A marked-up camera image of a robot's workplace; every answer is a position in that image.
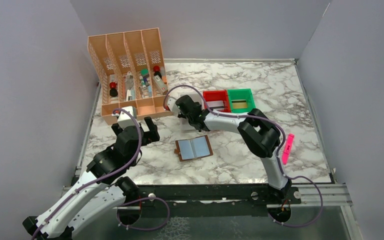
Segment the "red plastic bin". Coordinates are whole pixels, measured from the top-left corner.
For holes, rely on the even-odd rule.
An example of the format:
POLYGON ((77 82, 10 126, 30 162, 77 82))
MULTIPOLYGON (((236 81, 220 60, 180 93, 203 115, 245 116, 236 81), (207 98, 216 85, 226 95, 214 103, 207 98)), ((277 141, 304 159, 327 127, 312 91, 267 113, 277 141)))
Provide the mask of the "red plastic bin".
POLYGON ((219 112, 225 112, 225 113, 230 113, 231 112, 231 106, 229 103, 229 96, 227 90, 207 90, 202 92, 203 97, 207 102, 209 101, 223 101, 225 109, 224 110, 217 110, 219 112))

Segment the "brown leather card holder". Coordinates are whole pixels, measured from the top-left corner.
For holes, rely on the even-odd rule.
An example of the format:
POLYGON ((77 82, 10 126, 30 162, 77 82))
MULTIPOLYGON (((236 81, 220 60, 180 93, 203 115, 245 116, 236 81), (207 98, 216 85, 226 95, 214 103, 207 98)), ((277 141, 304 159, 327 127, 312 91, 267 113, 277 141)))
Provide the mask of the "brown leather card holder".
POLYGON ((176 140, 173 152, 180 162, 198 160, 214 154, 207 135, 176 140))

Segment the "green plastic bin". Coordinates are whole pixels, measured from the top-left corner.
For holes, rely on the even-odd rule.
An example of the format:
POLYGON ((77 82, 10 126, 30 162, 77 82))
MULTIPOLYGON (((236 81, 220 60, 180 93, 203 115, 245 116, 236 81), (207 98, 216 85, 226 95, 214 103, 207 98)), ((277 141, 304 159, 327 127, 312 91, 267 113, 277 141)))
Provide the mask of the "green plastic bin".
POLYGON ((230 109, 232 113, 248 113, 256 107, 254 96, 250 88, 241 89, 228 89, 228 99, 230 103, 230 109), (248 104, 248 108, 232 109, 232 101, 245 100, 248 104))

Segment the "orange desk organizer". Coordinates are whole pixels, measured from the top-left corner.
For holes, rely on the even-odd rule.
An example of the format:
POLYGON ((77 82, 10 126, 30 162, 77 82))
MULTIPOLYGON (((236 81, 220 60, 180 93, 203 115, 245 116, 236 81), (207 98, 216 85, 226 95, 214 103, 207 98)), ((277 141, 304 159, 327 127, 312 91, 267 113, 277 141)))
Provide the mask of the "orange desk organizer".
POLYGON ((133 106, 137 118, 166 117, 162 95, 153 81, 158 75, 167 85, 159 28, 89 36, 87 49, 101 85, 101 116, 116 123, 113 110, 133 106), (110 82, 117 83, 118 96, 109 95, 110 82))

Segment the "white plastic bin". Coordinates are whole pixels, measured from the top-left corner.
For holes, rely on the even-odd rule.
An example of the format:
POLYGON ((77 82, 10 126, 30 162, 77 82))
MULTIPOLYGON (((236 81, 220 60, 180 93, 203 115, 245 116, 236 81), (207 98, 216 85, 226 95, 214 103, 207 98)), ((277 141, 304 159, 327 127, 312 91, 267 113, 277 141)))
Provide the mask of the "white plastic bin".
MULTIPOLYGON (((199 103, 200 105, 200 110, 202 111, 203 110, 203 101, 202 101, 202 98, 199 96, 198 93, 196 92, 185 92, 185 93, 181 93, 180 96, 190 96, 190 98, 192 99, 192 101, 195 103, 199 103)), ((189 124, 189 121, 184 118, 183 114, 180 112, 178 114, 178 118, 179 118, 179 126, 180 126, 180 131, 182 133, 192 133, 192 132, 197 132, 197 130, 191 126, 189 124)))

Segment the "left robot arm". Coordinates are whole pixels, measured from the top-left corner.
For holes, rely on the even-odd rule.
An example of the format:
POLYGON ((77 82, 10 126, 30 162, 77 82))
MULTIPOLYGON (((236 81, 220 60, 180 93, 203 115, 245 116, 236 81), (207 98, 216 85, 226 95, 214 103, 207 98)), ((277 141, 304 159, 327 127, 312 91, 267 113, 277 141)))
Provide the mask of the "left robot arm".
POLYGON ((77 182, 52 207, 29 216, 23 226, 34 240, 71 240, 84 227, 119 205, 138 199, 138 186, 124 174, 137 164, 140 148, 158 142, 158 127, 145 117, 144 131, 136 120, 115 123, 116 142, 97 153, 77 182))

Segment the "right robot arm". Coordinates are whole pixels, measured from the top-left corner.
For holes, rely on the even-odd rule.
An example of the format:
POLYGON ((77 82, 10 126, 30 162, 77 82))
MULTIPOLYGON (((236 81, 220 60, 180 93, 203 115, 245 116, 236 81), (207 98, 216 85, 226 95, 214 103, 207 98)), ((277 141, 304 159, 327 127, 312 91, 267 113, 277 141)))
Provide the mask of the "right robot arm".
POLYGON ((259 109, 253 108, 249 113, 221 112, 204 108, 189 95, 170 97, 165 108, 186 119, 199 132, 240 134, 250 152, 261 159, 267 174, 269 199, 280 204, 288 198, 291 180, 286 177, 279 158, 280 147, 285 143, 281 140, 284 132, 259 109))

